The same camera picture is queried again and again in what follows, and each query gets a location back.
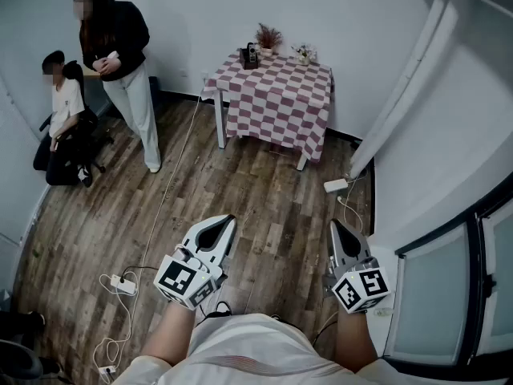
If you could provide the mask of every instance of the window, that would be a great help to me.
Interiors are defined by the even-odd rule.
[[[464,213],[398,249],[385,359],[425,378],[509,377],[513,361],[513,173]]]

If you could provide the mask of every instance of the white pants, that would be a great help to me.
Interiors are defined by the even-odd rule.
[[[104,81],[103,88],[128,127],[141,137],[147,167],[159,168],[159,137],[145,64],[142,63],[132,73],[119,80]]]

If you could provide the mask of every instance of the checkered tablecloth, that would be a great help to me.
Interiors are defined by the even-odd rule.
[[[297,148],[321,159],[329,103],[331,69],[321,64],[301,66],[292,57],[261,57],[256,70],[244,70],[239,52],[230,55],[207,81],[210,91],[230,93],[226,134],[253,136],[284,147]]]

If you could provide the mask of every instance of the small flower pot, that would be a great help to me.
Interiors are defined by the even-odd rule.
[[[297,62],[302,66],[308,66],[310,64],[310,57],[305,57],[304,55],[300,55],[297,58]]]
[[[271,57],[273,55],[273,49],[260,47],[260,54],[262,57]]]

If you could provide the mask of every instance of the human arm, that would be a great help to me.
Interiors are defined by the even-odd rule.
[[[339,307],[335,362],[356,373],[378,360],[365,314],[348,314]]]
[[[100,69],[98,70],[101,75],[108,75],[110,73],[113,73],[118,68],[121,67],[121,62],[119,59],[103,59],[103,62],[100,66]]]
[[[141,355],[162,359],[174,367],[187,357],[195,312],[170,302]]]
[[[82,59],[83,59],[83,65],[87,68],[90,68],[91,70],[99,72],[103,66],[103,62],[107,59],[106,57],[103,57],[102,59],[96,59],[96,56],[93,54],[92,51],[86,52],[83,49],[83,39],[82,35],[80,36],[80,46],[82,47]]]
[[[64,134],[66,131],[68,131],[70,128],[77,125],[78,123],[79,123],[79,115],[78,114],[72,115],[70,118],[68,118],[66,121],[64,121],[63,126],[54,133],[54,136],[51,139],[50,151],[55,151],[55,145],[57,144],[57,139],[62,134]]]
[[[121,39],[116,49],[119,61],[128,65],[134,59],[137,60],[136,56],[150,41],[150,34],[143,15],[135,4],[126,2],[121,10],[122,12],[119,14],[121,17],[119,28]]]

